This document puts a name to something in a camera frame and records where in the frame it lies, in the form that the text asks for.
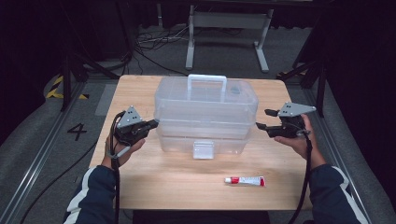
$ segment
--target person's left hand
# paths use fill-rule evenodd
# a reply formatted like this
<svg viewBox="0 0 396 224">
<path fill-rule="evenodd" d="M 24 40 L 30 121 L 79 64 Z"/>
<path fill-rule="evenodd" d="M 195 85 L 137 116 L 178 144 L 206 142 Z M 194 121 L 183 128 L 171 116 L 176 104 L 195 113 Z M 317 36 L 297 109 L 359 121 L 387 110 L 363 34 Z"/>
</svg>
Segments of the person's left hand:
<svg viewBox="0 0 396 224">
<path fill-rule="evenodd" d="M 122 166 L 125 162 L 127 162 L 131 158 L 132 153 L 139 150 L 145 144 L 145 142 L 146 142 L 146 140 L 144 138 L 140 139 L 133 146 L 131 146 L 131 148 L 127 152 L 125 152 L 125 154 L 123 154 L 121 157 L 119 157 L 120 166 Z M 117 141 L 116 137 L 114 137 L 114 136 L 113 136 L 113 146 L 115 148 L 116 154 L 126 148 L 126 146 L 119 143 L 119 141 Z M 111 158 L 108 157 L 108 155 L 107 155 L 109 148 L 110 148 L 110 135 L 106 139 L 105 156 L 102 160 L 102 165 L 112 169 Z"/>
</svg>

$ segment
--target white handle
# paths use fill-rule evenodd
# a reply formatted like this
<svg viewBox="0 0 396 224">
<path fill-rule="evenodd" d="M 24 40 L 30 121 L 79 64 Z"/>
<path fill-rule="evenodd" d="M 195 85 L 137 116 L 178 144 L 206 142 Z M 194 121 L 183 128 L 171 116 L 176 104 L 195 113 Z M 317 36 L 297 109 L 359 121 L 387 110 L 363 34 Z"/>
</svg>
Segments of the white handle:
<svg viewBox="0 0 396 224">
<path fill-rule="evenodd" d="M 191 83 L 194 80 L 222 82 L 222 86 L 221 86 L 221 101 L 224 102 L 225 89 L 227 87 L 227 77 L 225 77 L 225 76 L 211 76 L 211 75 L 189 74 L 189 77 L 187 78 L 188 100 L 191 99 Z"/>
</svg>

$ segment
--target gray carpet floor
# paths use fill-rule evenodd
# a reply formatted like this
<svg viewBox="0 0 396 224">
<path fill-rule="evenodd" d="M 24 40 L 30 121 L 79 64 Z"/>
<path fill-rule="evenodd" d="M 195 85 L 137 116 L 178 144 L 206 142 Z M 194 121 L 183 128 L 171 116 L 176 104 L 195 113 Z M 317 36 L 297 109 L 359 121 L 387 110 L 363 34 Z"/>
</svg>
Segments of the gray carpet floor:
<svg viewBox="0 0 396 224">
<path fill-rule="evenodd" d="M 144 32 L 160 34 L 160 27 L 151 27 Z M 226 77 L 267 78 L 274 79 L 279 72 L 291 70 L 298 52 L 310 33 L 310 29 L 270 29 L 264 44 L 270 72 L 262 73 L 253 41 L 260 34 L 256 31 L 244 30 L 236 35 L 226 34 L 217 30 L 202 31 L 195 37 L 194 64 L 191 71 L 186 71 L 185 58 L 188 42 L 186 35 L 177 42 L 168 43 L 160 49 L 144 51 L 147 58 L 135 53 L 132 61 L 125 68 L 125 74 L 182 76 L 180 73 L 224 75 Z M 108 66 L 116 62 L 104 62 Z M 114 71 L 121 74 L 122 69 Z M 53 81 L 49 82 L 43 94 L 46 95 Z M 309 90 L 302 90 L 294 77 L 287 81 L 287 87 L 293 102 L 312 105 L 315 102 L 316 85 Z M 95 143 L 102 129 L 106 112 L 117 80 L 109 79 L 102 74 L 90 74 L 84 83 L 73 82 L 74 94 L 89 94 L 89 99 L 76 99 L 69 106 L 67 113 L 61 113 L 62 99 L 49 98 L 46 103 L 32 113 L 10 135 L 0 147 L 0 211 L 1 223 L 20 223 L 23 214 L 34 199 L 75 161 L 87 153 Z M 326 159 L 340 165 L 347 172 L 356 190 L 355 199 L 362 203 L 364 214 L 370 223 L 396 223 L 396 215 L 390 205 L 389 198 L 376 180 L 360 150 L 349 132 L 337 103 L 332 97 L 331 88 L 326 87 L 324 100 L 325 118 L 317 114 L 310 115 L 317 131 L 318 143 Z M 76 125 L 83 125 L 87 131 L 79 136 L 67 131 Z M 43 146 L 49 146 L 47 156 L 41 158 L 44 165 L 39 167 L 32 177 L 32 185 L 25 189 L 17 200 L 13 198 L 25 174 L 29 173 L 36 155 L 40 155 Z M 64 211 L 77 187 L 82 175 L 88 168 L 92 150 L 70 171 L 48 188 L 34 204 L 24 223 L 61 223 Z M 19 201 L 19 206 L 10 209 L 10 203 Z M 293 211 L 270 211 L 272 223 L 287 223 Z M 120 213 L 120 223 L 131 223 L 132 211 Z M 312 219 L 310 211 L 302 211 L 296 223 Z"/>
</svg>

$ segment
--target red and white tube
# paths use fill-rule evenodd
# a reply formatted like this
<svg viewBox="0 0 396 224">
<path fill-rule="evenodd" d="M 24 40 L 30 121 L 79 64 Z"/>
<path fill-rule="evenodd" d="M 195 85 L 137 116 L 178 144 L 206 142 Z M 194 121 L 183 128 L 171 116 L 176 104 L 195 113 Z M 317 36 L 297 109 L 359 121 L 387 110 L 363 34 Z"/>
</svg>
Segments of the red and white tube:
<svg viewBox="0 0 396 224">
<path fill-rule="evenodd" d="M 264 176 L 232 176 L 226 177 L 224 182 L 227 184 L 242 184 L 265 187 Z"/>
</svg>

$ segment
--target hand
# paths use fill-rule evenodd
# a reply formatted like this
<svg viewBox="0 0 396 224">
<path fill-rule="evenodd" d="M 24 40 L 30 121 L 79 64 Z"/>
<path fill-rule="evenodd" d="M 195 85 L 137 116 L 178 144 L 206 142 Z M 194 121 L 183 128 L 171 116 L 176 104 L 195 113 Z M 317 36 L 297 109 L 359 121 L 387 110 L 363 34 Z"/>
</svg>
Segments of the hand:
<svg viewBox="0 0 396 224">
<path fill-rule="evenodd" d="M 131 148 L 127 152 L 125 152 L 125 154 L 123 154 L 121 157 L 119 157 L 120 166 L 125 164 L 125 162 L 127 162 L 131 158 L 132 153 L 139 150 L 145 144 L 145 142 L 146 142 L 146 140 L 144 138 L 140 139 L 133 146 L 131 146 Z M 119 143 L 119 141 L 117 141 L 117 139 L 114 136 L 113 136 L 113 147 L 115 148 L 116 153 L 119 153 L 120 151 L 122 151 L 123 149 L 126 148 L 126 146 Z M 103 157 L 102 165 L 112 169 L 111 158 L 108 157 L 108 155 L 107 155 L 109 148 L 110 148 L 110 135 L 106 139 L 105 156 Z"/>
<path fill-rule="evenodd" d="M 314 129 L 311 126 L 311 121 L 309 120 L 308 116 L 305 114 L 302 114 L 301 117 L 304 120 L 305 128 L 308 131 L 311 131 L 311 134 L 309 134 L 308 137 L 311 140 L 311 144 L 312 144 L 312 153 L 311 153 L 311 170 L 312 170 L 315 167 L 320 166 L 321 164 L 325 164 L 326 161 L 324 160 L 323 156 L 318 150 L 317 138 L 315 137 Z M 301 157 L 306 159 L 307 144 L 305 137 L 286 138 L 282 136 L 276 136 L 274 140 L 283 145 L 292 147 L 295 152 L 297 152 Z"/>
</svg>

